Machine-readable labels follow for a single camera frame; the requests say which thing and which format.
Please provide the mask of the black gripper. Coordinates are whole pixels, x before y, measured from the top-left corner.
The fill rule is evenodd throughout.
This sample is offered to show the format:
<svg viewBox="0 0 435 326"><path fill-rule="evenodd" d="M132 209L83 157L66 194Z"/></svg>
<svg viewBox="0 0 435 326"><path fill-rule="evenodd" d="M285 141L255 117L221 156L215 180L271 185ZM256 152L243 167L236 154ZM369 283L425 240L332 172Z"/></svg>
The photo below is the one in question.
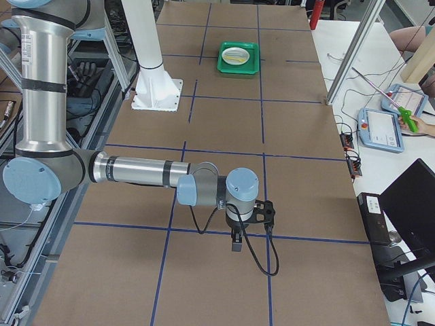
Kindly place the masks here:
<svg viewBox="0 0 435 326"><path fill-rule="evenodd" d="M234 220L231 219L228 215L226 215L226 223L232 230L231 232L233 238L232 238L231 250L233 252L241 252L243 246L243 241L241 238L243 236L242 227L247 228L248 225L250 224L250 220L247 219L241 223L238 218Z"/></svg>

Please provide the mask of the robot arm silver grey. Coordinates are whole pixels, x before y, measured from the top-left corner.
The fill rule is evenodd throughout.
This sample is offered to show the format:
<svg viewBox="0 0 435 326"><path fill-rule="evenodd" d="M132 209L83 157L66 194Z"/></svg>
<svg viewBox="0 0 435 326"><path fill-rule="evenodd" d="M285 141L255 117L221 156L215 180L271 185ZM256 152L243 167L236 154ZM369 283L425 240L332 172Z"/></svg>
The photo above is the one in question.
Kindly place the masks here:
<svg viewBox="0 0 435 326"><path fill-rule="evenodd" d="M21 32L24 135L3 170L7 190L22 202L41 204L83 183L171 187L182 205L225 210L232 250L240 251L257 213L258 178L252 170L221 176L208 162L109 156L67 143L67 46L75 32L105 27L104 3L13 1L12 18Z"/></svg>

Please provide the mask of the person hand holding grabber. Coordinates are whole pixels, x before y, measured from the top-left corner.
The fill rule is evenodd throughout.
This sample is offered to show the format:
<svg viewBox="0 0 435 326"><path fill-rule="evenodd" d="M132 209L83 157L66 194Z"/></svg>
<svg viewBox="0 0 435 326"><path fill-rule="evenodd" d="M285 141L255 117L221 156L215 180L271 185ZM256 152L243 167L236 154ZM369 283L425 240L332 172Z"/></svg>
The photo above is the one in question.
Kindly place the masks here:
<svg viewBox="0 0 435 326"><path fill-rule="evenodd" d="M418 132L420 134L426 134L428 136L435 137L435 125L428 124L424 122L422 119L420 119L419 117L416 117L414 115L410 116L410 118L415 122L415 125L418 128ZM403 122L402 117L399 117L398 121L401 129L409 130L408 125L405 122Z"/></svg>

